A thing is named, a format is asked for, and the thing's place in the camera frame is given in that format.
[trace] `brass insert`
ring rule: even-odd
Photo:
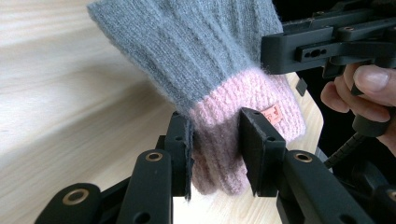
[[[163,158],[163,154],[159,152],[151,152],[146,156],[146,161],[160,161]]]
[[[68,192],[62,202],[66,205],[75,205],[84,202],[90,192],[87,189],[74,189]]]
[[[311,162],[312,158],[308,154],[304,153],[296,153],[294,154],[294,159],[297,161],[302,161],[302,162]]]

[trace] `black metal frame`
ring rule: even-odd
[[[396,221],[396,186],[372,164],[355,169],[355,183],[343,183],[315,155],[288,151],[263,114],[248,108],[240,112],[239,132],[253,194],[277,197],[283,223]],[[182,137],[192,135],[191,126],[175,113],[168,134],[160,136],[157,149],[137,158],[131,178],[103,192],[92,184],[69,186],[52,198],[36,224],[173,223],[172,198],[191,195],[191,143]]]

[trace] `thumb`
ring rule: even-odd
[[[360,66],[354,76],[356,87],[382,105],[396,105],[396,70],[375,65]]]

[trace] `black cable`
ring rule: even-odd
[[[360,145],[366,136],[355,133],[352,137],[350,137],[338,150],[336,150],[330,157],[327,159],[324,164],[327,168],[334,167],[339,161],[343,160],[347,155],[349,155],[353,150],[356,149],[358,145]]]

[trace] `fingernail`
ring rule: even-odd
[[[389,74],[376,66],[361,66],[356,69],[353,79],[362,91],[382,91],[388,84]]]
[[[344,103],[344,101],[340,101],[340,100],[332,100],[332,109],[336,110],[340,113],[346,113],[349,111],[349,106]]]

